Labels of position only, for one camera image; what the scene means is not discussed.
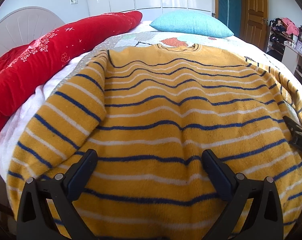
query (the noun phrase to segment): clothes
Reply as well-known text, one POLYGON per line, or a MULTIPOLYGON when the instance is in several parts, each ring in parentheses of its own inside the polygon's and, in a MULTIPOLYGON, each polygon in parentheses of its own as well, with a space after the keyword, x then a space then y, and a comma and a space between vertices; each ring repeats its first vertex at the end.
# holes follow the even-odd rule
POLYGON ((20 137, 7 176, 14 214, 25 179, 65 173, 92 148, 99 161, 73 205, 94 234, 201 239, 225 207, 202 168, 210 148, 235 173, 274 178, 288 233, 302 208, 302 153, 287 142, 284 100, 302 122, 299 92, 283 75, 222 49, 102 50, 20 137))
POLYGON ((285 25, 287 25, 286 33, 291 35, 292 33, 296 36, 299 36, 299 29, 295 26, 295 24, 288 18, 282 18, 282 21, 285 25))

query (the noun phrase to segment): white blanket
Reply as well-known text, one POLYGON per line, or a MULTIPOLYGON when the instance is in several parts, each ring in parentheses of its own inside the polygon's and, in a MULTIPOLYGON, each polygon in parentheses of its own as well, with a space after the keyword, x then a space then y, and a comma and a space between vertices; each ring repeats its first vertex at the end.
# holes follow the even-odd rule
POLYGON ((6 181, 6 174, 12 159, 17 141, 23 133, 26 125, 39 110, 41 105, 50 96, 53 89, 76 67, 78 62, 86 55, 70 60, 68 65, 56 73, 45 85, 38 86, 35 93, 10 117, 0 132, 0 175, 6 181))

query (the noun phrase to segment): pink clothing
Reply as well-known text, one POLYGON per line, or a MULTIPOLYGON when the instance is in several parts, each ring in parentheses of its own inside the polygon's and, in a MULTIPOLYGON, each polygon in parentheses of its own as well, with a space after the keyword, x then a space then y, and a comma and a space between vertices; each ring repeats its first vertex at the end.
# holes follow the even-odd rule
POLYGON ((296 36, 299 36, 299 29, 295 26, 295 24, 288 18, 282 18, 282 21, 285 25, 287 25, 286 33, 291 35, 292 33, 296 36))

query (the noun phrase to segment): wooden door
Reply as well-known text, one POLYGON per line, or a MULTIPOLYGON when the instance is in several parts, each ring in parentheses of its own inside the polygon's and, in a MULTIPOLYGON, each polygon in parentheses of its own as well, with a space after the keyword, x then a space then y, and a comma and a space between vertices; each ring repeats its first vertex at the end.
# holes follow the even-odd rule
POLYGON ((242 10, 241 38, 263 50, 267 38, 268 0, 243 0, 242 10))

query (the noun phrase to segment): bed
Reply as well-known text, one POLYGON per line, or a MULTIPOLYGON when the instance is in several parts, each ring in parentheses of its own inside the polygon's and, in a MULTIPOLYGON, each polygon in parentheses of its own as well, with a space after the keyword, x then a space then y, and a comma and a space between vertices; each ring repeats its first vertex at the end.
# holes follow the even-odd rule
MULTIPOLYGON (((6 181, 7 179, 10 162, 12 161, 12 158, 14 158, 13 152, 15 145, 17 144, 30 119, 40 109, 40 107, 45 103, 46 99, 52 93, 54 93, 57 89, 59 89, 59 87, 68 82, 70 78, 72 78, 83 68, 85 68, 90 59, 103 49, 122 51, 128 46, 148 47, 153 44, 162 44, 166 47, 189 47, 195 43, 210 47, 216 47, 228 50, 232 53, 245 57, 248 60, 259 62, 260 64, 264 64, 278 70, 287 79, 289 79, 296 88, 299 89, 300 95, 302 97, 302 85, 281 62, 262 52, 257 47, 248 44, 235 36, 227 38, 212 38, 196 34, 159 32, 156 29, 150 27, 150 23, 151 21, 143 21, 128 33, 107 38, 104 42, 98 44, 92 51, 86 52, 78 57, 71 59, 68 62, 67 66, 57 72, 45 84, 36 88, 35 94, 29 97, 29 99, 23 105, 21 105, 16 113, 10 117, 10 119, 0 132, 0 175, 4 181, 6 181)), ((5 27, 7 29, 7 33, 9 34, 3 35, 0 38, 0 44, 3 45, 0 50, 0 56, 10 48, 13 48, 15 45, 18 46, 22 44, 28 44, 32 39, 36 39, 44 35, 45 32, 49 32, 55 27, 58 27, 62 24, 63 22, 57 16, 50 14, 50 12, 41 8, 24 8, 22 12, 20 10, 13 12, 8 17, 4 18, 0 23, 0 33, 3 32, 5 27), (17 18, 18 22, 24 23, 25 25, 28 22, 25 20, 26 18, 36 19, 35 15, 38 14, 47 15, 47 22, 50 22, 50 24, 47 24, 46 27, 43 27, 41 32, 38 31, 36 27, 37 24, 28 24, 27 26, 29 27, 29 29, 25 32, 27 38, 24 39, 23 32, 19 31, 20 39, 16 41, 10 34, 10 29, 7 29, 7 23, 11 23, 13 21, 12 19, 17 18)), ((289 109, 290 112, 287 114, 291 118, 299 122, 295 110, 292 107, 289 109)))

